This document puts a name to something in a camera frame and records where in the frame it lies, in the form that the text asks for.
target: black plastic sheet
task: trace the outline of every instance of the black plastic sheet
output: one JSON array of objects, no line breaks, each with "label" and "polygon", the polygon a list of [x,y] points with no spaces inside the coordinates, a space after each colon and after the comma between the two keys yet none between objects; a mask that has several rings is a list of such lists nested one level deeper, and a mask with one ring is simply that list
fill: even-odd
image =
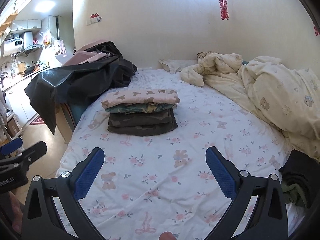
[{"label": "black plastic sheet", "polygon": [[75,104],[88,107],[106,90],[127,87],[137,67],[123,59],[122,54],[108,41],[89,52],[110,53],[93,63],[62,66],[39,73],[25,88],[33,109],[40,115],[54,134],[56,127],[55,106]]}]

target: floral bed sheet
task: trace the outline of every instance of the floral bed sheet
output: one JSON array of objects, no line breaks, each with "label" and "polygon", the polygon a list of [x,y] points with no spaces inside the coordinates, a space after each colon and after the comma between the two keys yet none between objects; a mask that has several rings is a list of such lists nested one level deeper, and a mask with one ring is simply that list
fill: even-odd
[{"label": "floral bed sheet", "polygon": [[[126,89],[174,89],[181,102],[174,110],[179,127],[169,133],[136,137],[109,133],[106,93]],[[109,240],[158,239],[171,231],[179,239],[204,239],[230,204],[205,162],[215,146],[239,170],[253,176],[280,174],[291,151],[274,128],[212,89],[180,80],[165,70],[144,70],[128,88],[112,89],[84,112],[57,171],[71,171],[94,147],[105,163],[80,204]],[[235,235],[252,213],[252,198]],[[75,234],[56,201],[66,230]],[[289,232],[301,221],[302,208],[287,205]]]}]

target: hanging red ornament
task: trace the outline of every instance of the hanging red ornament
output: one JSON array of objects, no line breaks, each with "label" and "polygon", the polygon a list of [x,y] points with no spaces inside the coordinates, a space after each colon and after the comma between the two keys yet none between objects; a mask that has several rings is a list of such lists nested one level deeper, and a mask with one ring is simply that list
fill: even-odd
[{"label": "hanging red ornament", "polygon": [[229,20],[229,14],[228,14],[228,4],[227,0],[219,0],[220,2],[220,12],[221,12],[221,20]]},{"label": "hanging red ornament", "polygon": [[315,29],[315,35],[318,36],[319,31],[318,31],[317,27],[315,26],[314,29]]}]

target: white pillow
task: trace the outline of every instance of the white pillow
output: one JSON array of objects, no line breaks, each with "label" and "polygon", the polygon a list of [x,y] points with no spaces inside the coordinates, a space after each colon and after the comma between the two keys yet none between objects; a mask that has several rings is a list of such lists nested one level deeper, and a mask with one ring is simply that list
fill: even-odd
[{"label": "white pillow", "polygon": [[198,64],[197,60],[175,60],[175,59],[168,59],[168,60],[159,60],[162,64],[162,68],[171,74],[176,72],[180,72],[183,68]]}]

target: metal screw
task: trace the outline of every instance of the metal screw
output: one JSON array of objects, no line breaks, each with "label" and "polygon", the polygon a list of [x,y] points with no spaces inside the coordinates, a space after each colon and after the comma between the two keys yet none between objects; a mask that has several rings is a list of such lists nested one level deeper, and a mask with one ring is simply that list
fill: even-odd
[{"label": "metal screw", "polygon": [[240,175],[241,175],[242,177],[248,177],[248,176],[249,176],[249,172],[247,172],[247,171],[240,171]]},{"label": "metal screw", "polygon": [[33,181],[38,181],[40,179],[40,176],[39,175],[36,175],[33,177]]},{"label": "metal screw", "polygon": [[69,177],[69,175],[70,175],[69,171],[64,171],[63,173],[61,173],[61,177],[63,177],[63,178],[67,178],[67,177]]},{"label": "metal screw", "polygon": [[277,176],[276,174],[271,174],[271,179],[277,180],[277,179],[278,179],[278,176]]}]

